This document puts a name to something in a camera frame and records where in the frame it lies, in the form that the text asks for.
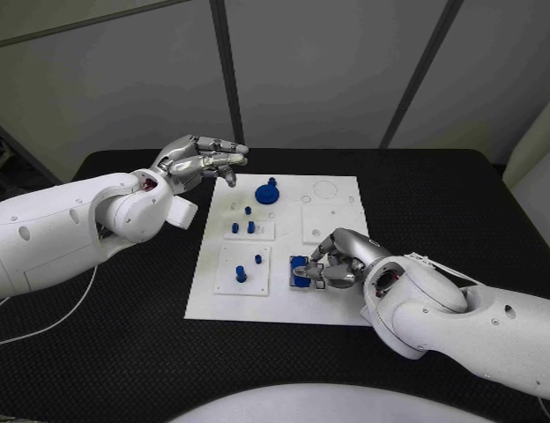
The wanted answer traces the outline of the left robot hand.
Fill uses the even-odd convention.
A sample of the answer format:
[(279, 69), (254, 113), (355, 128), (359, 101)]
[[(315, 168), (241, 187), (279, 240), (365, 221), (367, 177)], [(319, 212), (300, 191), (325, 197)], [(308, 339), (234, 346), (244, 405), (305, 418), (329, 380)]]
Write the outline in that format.
[(236, 187), (233, 166), (247, 163), (248, 147), (212, 137), (185, 135), (161, 150), (149, 170), (166, 181), (172, 194), (191, 191), (204, 178), (220, 177)]

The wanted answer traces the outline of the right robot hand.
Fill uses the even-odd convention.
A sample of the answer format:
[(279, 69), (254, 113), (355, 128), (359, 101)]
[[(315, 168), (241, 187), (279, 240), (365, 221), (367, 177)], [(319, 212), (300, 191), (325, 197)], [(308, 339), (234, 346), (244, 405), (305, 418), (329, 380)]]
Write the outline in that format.
[(296, 277), (315, 284), (348, 289), (362, 283), (374, 265), (393, 254), (365, 235), (346, 228), (336, 228), (306, 260), (293, 268)]

